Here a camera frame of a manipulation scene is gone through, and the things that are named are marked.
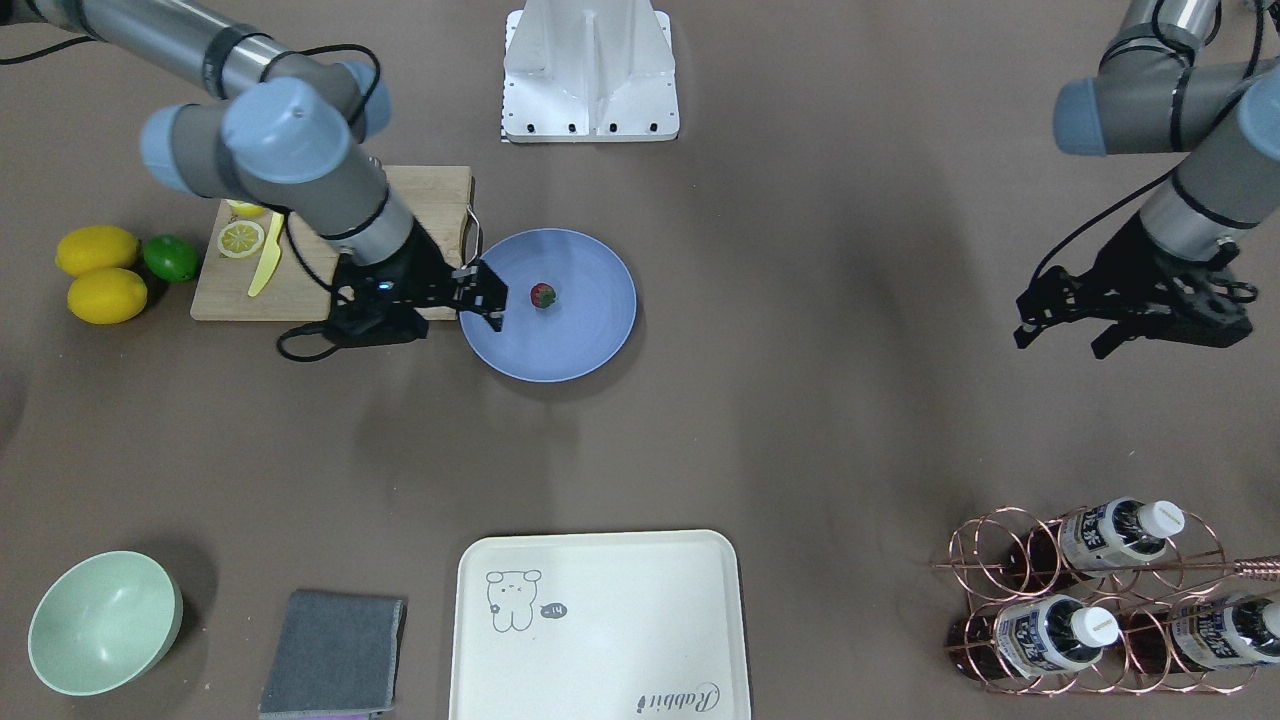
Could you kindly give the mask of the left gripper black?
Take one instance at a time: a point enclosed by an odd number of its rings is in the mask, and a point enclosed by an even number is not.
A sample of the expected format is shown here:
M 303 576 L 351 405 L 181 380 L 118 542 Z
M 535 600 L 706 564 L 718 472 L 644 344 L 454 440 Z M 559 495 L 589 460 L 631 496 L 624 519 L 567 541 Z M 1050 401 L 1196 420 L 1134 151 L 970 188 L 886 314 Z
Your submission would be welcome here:
M 1210 260 L 1189 261 L 1164 251 L 1139 218 L 1132 218 L 1079 275 L 1056 265 L 1034 278 L 1016 300 L 1018 348 L 1044 331 L 1082 319 L 1111 324 L 1091 341 L 1105 360 L 1126 342 L 1161 340 L 1213 348 L 1229 347 L 1253 331 L 1247 306 L 1258 290 L 1238 281 L 1229 264 L 1240 249 L 1233 240 L 1211 243 Z

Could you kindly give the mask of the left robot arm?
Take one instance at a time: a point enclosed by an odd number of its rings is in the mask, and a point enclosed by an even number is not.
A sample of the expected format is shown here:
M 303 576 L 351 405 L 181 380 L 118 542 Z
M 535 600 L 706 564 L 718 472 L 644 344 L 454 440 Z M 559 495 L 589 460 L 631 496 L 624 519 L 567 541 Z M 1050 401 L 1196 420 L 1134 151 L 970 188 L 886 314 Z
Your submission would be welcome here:
M 1225 348 L 1253 329 L 1254 286 L 1230 263 L 1277 210 L 1277 63 L 1203 67 L 1217 1 L 1134 1 L 1092 77 L 1065 85 L 1053 110 L 1059 149 L 1080 156 L 1178 152 L 1140 188 L 1142 208 L 1074 275 L 1042 261 L 1018 297 L 1014 340 L 1102 319 L 1096 357 L 1147 338 Z

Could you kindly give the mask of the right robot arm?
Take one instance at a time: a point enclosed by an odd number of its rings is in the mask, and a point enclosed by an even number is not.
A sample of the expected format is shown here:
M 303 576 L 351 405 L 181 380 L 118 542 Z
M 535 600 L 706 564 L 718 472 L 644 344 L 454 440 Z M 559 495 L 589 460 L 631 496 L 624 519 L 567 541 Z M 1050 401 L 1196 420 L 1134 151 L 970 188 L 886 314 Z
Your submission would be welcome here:
M 362 142 L 387 126 L 378 63 L 323 64 L 192 1 L 5 1 L 3 23 L 47 23 L 109 44 L 204 88 L 212 105 L 154 113 L 140 137 L 163 184 L 298 217 L 337 255 L 320 336 L 326 352 L 428 334 L 425 307 L 500 331 L 507 284 L 481 259 L 449 264 Z

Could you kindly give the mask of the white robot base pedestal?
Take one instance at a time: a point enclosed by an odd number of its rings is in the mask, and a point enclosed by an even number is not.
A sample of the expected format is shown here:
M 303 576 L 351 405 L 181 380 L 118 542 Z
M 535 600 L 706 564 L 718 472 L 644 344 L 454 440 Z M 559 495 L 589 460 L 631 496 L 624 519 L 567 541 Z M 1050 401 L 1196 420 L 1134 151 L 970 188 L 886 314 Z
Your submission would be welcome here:
M 649 1 L 527 1 L 504 23 L 500 137 L 631 143 L 678 137 L 671 18 Z

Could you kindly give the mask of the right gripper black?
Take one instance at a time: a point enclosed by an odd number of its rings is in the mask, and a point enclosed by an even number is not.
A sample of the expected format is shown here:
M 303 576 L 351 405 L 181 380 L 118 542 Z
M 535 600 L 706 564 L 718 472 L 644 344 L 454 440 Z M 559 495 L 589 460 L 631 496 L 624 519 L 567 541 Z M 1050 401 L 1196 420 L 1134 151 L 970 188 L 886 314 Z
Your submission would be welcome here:
M 484 260 L 451 265 L 435 240 L 413 222 L 387 259 L 360 265 L 349 254 L 337 260 L 323 337 L 338 348 L 399 345 L 421 340 L 429 323 L 421 307 L 462 309 L 495 333 L 506 322 L 508 286 Z

